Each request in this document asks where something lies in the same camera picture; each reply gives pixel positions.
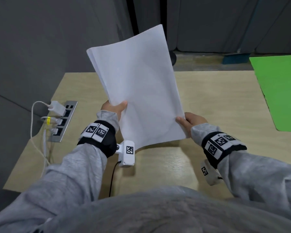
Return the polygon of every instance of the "person's left hand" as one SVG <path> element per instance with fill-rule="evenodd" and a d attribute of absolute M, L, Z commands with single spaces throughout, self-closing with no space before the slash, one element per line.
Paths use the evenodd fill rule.
<path fill-rule="evenodd" d="M 101 110 L 107 110 L 110 112 L 114 112 L 118 115 L 118 120 L 120 121 L 122 111 L 127 107 L 127 101 L 123 101 L 119 105 L 112 106 L 107 100 L 101 107 Z"/>

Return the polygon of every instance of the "gray hoodie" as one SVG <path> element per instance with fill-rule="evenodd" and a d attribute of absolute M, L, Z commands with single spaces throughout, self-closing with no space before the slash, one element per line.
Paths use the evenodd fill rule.
<path fill-rule="evenodd" d="M 115 113 L 97 118 L 118 131 Z M 192 139 L 201 145 L 213 131 L 194 126 Z M 290 164 L 233 151 L 218 165 L 230 201 L 181 186 L 98 200 L 106 163 L 98 148 L 78 145 L 0 212 L 0 232 L 291 232 Z"/>

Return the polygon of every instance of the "black wrist strap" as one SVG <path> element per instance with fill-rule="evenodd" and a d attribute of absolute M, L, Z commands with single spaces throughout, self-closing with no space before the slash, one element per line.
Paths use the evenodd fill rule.
<path fill-rule="evenodd" d="M 116 138 L 115 138 L 115 129 L 111 124 L 103 120 L 97 120 L 95 121 L 95 123 L 100 123 L 106 126 L 107 128 L 109 128 L 103 140 L 101 142 L 98 142 L 92 139 L 91 137 L 82 137 L 79 140 L 78 145 L 88 143 L 93 146 L 96 146 L 106 155 L 107 158 L 109 158 L 110 156 L 114 155 L 114 153 L 116 152 L 117 144 L 116 144 Z"/>
<path fill-rule="evenodd" d="M 219 162 L 233 151 L 247 149 L 241 141 L 224 132 L 209 133 L 202 141 L 202 148 L 210 165 L 216 169 Z"/>

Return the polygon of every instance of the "green board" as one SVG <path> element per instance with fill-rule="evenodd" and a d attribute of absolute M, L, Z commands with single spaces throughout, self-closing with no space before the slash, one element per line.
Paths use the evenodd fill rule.
<path fill-rule="evenodd" d="M 291 132 L 291 55 L 251 57 L 276 129 Z"/>

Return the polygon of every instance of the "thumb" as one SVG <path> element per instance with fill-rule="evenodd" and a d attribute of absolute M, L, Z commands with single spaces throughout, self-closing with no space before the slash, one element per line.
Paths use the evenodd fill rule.
<path fill-rule="evenodd" d="M 122 103 L 115 106 L 119 112 L 122 112 L 127 107 L 127 101 L 123 101 Z"/>
<path fill-rule="evenodd" d="M 184 118 L 177 117 L 176 120 L 178 121 L 178 123 L 180 123 L 182 126 L 184 126 L 184 128 L 187 129 L 188 131 L 191 129 L 192 125 Z"/>

